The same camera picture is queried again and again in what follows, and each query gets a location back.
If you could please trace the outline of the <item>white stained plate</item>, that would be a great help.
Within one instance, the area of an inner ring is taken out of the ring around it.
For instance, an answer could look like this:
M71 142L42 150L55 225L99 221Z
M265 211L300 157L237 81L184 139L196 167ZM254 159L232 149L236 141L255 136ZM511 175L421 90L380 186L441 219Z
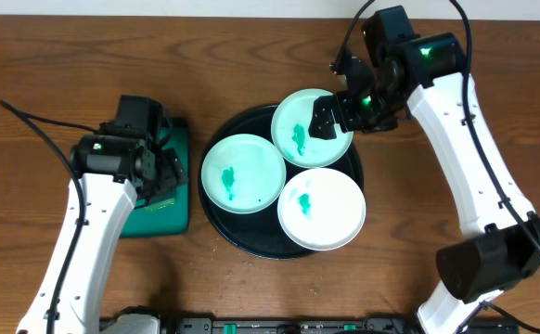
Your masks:
M352 177L329 168L293 176L277 203L285 234L312 251L332 251L352 241L366 219L363 191Z

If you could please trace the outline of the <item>green yellow sponge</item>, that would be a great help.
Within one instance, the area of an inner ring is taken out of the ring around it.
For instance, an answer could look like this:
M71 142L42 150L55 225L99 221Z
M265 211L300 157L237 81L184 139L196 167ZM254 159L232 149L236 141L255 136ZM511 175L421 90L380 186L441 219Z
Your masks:
M156 210L164 209L169 206L173 206L175 203L175 198L165 199L158 202L151 202L148 206L145 207L146 211L153 212Z

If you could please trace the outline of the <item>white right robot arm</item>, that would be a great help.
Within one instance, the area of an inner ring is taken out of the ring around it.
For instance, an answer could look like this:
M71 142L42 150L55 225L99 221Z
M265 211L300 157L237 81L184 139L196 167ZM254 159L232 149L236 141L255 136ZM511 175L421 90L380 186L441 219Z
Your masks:
M310 136L387 132L415 119L452 191L463 240L438 250L439 283L417 310L417 333L463 333L495 299L540 267L540 215L512 178L482 115L471 77L472 41L418 35L401 6L354 25L368 60L342 45L332 72L345 89L318 98Z

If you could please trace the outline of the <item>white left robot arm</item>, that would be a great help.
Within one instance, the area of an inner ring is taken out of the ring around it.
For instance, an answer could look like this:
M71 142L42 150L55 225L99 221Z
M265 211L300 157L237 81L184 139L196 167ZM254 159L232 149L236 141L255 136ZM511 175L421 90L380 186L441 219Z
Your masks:
M65 218L19 333L98 333L104 290L122 238L184 234L188 134L148 142L87 135L74 146Z

